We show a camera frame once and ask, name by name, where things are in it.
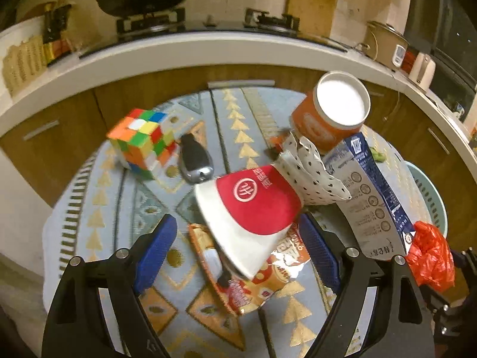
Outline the blue white milk carton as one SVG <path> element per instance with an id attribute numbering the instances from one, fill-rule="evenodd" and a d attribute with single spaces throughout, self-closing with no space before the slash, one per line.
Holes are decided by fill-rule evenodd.
<path id="1" fill-rule="evenodd" d="M 358 132 L 345 138 L 323 161 L 328 172 L 350 192 L 351 199 L 337 205 L 361 252 L 375 260 L 407 255 L 416 232 L 377 167 L 364 135 Z"/>

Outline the pink white electric kettle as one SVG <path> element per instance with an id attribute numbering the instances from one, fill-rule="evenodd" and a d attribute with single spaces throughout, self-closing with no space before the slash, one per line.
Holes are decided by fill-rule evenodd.
<path id="1" fill-rule="evenodd" d="M 421 91 L 427 92 L 432 83 L 435 69 L 436 63 L 429 54 L 418 53 L 408 78 Z"/>

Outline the orange white paper cup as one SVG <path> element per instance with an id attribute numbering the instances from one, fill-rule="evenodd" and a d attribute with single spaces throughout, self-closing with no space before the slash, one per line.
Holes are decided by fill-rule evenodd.
<path id="1" fill-rule="evenodd" d="M 365 85 L 352 74 L 329 71 L 293 110 L 290 124 L 326 153 L 359 131 L 371 101 Z"/>

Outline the green vegetable scrap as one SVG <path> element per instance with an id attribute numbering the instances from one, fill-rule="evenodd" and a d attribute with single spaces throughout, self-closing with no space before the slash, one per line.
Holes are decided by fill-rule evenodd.
<path id="1" fill-rule="evenodd" d="M 379 152 L 374 147 L 370 147 L 369 150 L 372 154 L 372 157 L 373 157 L 375 163 L 385 163 L 386 162 L 386 154 L 384 154 L 382 152 Z"/>

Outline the dark sauce bottle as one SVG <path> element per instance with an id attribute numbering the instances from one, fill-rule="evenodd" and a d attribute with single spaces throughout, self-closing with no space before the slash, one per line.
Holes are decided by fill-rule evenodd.
<path id="1" fill-rule="evenodd" d="M 71 4 L 48 7 L 44 13 L 43 51 L 46 66 L 52 66 L 70 55 L 72 49 L 66 37 Z"/>

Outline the white dotted paper wrapper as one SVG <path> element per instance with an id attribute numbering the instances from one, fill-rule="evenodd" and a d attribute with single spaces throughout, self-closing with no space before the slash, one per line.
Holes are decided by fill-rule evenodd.
<path id="1" fill-rule="evenodd" d="M 287 180 L 304 205 L 328 205 L 352 198 L 350 191 L 327 172 L 315 145 L 289 132 L 273 166 Z"/>

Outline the light green laundry basket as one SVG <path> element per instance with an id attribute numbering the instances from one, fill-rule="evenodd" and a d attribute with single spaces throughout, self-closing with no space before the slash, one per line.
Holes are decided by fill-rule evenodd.
<path id="1" fill-rule="evenodd" d="M 425 200 L 425 205 L 428 209 L 432 223 L 434 226 L 440 230 L 444 238 L 447 238 L 448 234 L 448 218 L 445 208 L 445 204 L 430 180 L 430 178 L 416 165 L 405 162 L 409 171 L 411 172 L 412 178 L 414 179 L 417 188 L 419 189 L 421 195 Z"/>

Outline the black car key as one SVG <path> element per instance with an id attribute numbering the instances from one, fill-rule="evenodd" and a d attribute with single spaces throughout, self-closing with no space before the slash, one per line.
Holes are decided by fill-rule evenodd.
<path id="1" fill-rule="evenodd" d="M 191 133 L 180 138 L 179 169 L 190 184 L 203 183 L 212 179 L 214 168 L 209 152 Z"/>

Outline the red white paper cup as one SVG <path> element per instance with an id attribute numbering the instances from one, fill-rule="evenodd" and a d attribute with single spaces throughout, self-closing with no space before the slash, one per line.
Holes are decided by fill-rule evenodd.
<path id="1" fill-rule="evenodd" d="M 249 280 L 303 207 L 298 194 L 273 165 L 223 175 L 195 185 L 194 192 L 216 243 Z"/>

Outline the red plastic bag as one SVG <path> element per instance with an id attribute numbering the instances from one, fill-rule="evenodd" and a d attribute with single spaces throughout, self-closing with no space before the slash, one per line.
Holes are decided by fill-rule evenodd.
<path id="1" fill-rule="evenodd" d="M 450 247 L 439 229 L 422 221 L 416 231 L 406 260 L 418 286 L 428 285 L 439 293 L 454 287 L 455 266 Z"/>

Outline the black gas stove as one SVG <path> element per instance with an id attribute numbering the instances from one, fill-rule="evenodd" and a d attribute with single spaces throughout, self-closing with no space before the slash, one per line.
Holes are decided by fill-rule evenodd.
<path id="1" fill-rule="evenodd" d="M 207 16 L 204 20 L 187 21 L 186 10 L 179 7 L 166 14 L 119 18 L 116 22 L 114 35 L 86 48 L 80 52 L 79 57 L 87 57 L 93 53 L 134 41 L 185 33 L 262 34 L 319 44 L 342 53 L 346 53 L 350 49 L 346 44 L 333 41 L 326 36 L 302 32 L 300 19 L 289 14 L 275 17 L 267 11 L 247 8 L 244 19 L 241 21 L 216 20 L 212 15 Z"/>

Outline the wooden base cabinets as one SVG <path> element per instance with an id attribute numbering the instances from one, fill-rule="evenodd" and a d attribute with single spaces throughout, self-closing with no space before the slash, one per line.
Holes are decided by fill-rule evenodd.
<path id="1" fill-rule="evenodd" d="M 279 88 L 308 92 L 319 70 L 285 66 L 199 66 L 114 79 L 54 81 L 39 107 L 27 105 L 23 121 L 1 122 L 1 147 L 38 195 L 54 204 L 73 174 L 104 139 L 107 129 L 134 107 L 150 108 L 210 82 L 270 79 Z M 464 137 L 428 99 L 367 78 L 371 113 L 366 124 L 433 181 L 447 211 L 450 245 L 476 244 L 476 157 Z"/>

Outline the patterned blue table cloth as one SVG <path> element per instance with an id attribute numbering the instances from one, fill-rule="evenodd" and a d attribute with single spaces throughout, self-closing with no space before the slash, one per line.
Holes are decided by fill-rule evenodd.
<path id="1" fill-rule="evenodd" d="M 407 164 L 363 128 L 320 155 L 289 129 L 297 98 L 204 91 L 162 106 L 175 136 L 198 129 L 214 178 L 127 165 L 115 121 L 57 212 L 69 220 L 49 276 L 43 357 L 433 357 L 430 313 L 406 263 L 430 218 Z"/>

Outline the colourful rubik's cube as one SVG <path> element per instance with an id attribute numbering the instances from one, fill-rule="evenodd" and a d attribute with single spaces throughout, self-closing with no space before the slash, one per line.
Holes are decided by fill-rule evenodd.
<path id="1" fill-rule="evenodd" d="M 167 113 L 134 108 L 107 138 L 119 162 L 143 179 L 158 178 L 178 148 Z"/>

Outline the wooden cutting board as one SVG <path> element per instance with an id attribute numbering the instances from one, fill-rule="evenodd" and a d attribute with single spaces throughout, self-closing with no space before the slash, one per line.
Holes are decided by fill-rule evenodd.
<path id="1" fill-rule="evenodd" d="M 300 19 L 302 33 L 329 36 L 337 0 L 286 0 L 285 13 Z"/>

